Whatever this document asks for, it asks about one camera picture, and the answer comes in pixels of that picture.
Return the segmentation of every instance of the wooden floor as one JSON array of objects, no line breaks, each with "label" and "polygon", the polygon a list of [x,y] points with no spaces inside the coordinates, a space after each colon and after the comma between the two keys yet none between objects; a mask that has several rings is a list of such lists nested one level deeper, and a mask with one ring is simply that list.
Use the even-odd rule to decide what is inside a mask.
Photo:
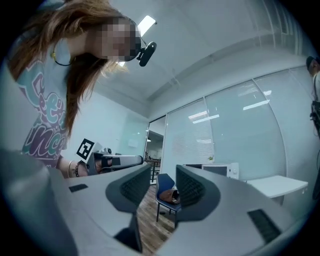
[{"label": "wooden floor", "polygon": [[153,255],[174,231],[174,215],[169,215],[169,211],[165,211],[165,215],[159,214],[156,222],[157,207],[156,186],[151,185],[137,210],[142,254],[145,256]]}]

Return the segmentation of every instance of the hand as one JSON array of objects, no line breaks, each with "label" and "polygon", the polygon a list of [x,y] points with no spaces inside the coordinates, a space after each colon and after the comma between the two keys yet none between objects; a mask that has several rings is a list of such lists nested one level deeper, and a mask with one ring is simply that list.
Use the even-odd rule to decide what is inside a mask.
[{"label": "hand", "polygon": [[98,174],[102,173],[102,161],[101,160],[95,161],[95,169]]},{"label": "hand", "polygon": [[87,172],[87,168],[86,168],[86,166],[85,166],[85,163],[81,163],[81,164],[78,166],[78,175],[79,175],[79,177],[88,176],[88,172]]},{"label": "hand", "polygon": [[[108,159],[108,165],[111,166],[112,165],[112,159]],[[95,169],[97,171],[98,174],[102,174],[102,161],[101,160],[97,160],[95,161]]]}]

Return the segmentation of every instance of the window blinds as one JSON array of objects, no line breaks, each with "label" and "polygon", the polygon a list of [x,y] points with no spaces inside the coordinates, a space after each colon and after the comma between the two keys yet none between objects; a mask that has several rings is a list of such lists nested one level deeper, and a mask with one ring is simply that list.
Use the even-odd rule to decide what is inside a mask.
[{"label": "window blinds", "polygon": [[203,99],[167,115],[162,173],[176,179],[176,165],[207,164],[214,155],[212,130]]}]

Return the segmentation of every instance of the woman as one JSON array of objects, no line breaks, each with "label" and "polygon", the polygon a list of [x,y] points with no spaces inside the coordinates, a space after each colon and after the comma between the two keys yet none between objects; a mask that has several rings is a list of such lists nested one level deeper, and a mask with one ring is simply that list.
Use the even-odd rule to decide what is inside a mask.
[{"label": "woman", "polygon": [[[141,38],[137,25],[106,0],[65,2],[58,9],[46,6],[28,21],[8,67],[27,99],[23,109],[32,106],[36,113],[31,127],[21,128],[29,131],[22,153],[71,178],[88,175],[83,163],[61,156],[80,100],[92,92],[101,72],[137,56]],[[101,163],[96,167],[100,172]]]}]

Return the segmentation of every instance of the long brown hair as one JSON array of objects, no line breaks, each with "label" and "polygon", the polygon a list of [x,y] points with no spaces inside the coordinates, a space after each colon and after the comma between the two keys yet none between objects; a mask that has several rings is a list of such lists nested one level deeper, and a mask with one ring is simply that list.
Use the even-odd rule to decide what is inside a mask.
[{"label": "long brown hair", "polygon": [[[46,56],[48,48],[62,38],[79,36],[88,29],[105,24],[109,19],[125,18],[107,0],[66,1],[57,10],[38,11],[24,26],[22,33],[35,31],[36,35],[21,42],[9,60],[9,69],[15,80],[35,58]],[[68,136],[79,110],[80,100],[93,86],[102,71],[114,70],[117,63],[97,58],[89,53],[77,56],[66,76],[66,117]]]}]

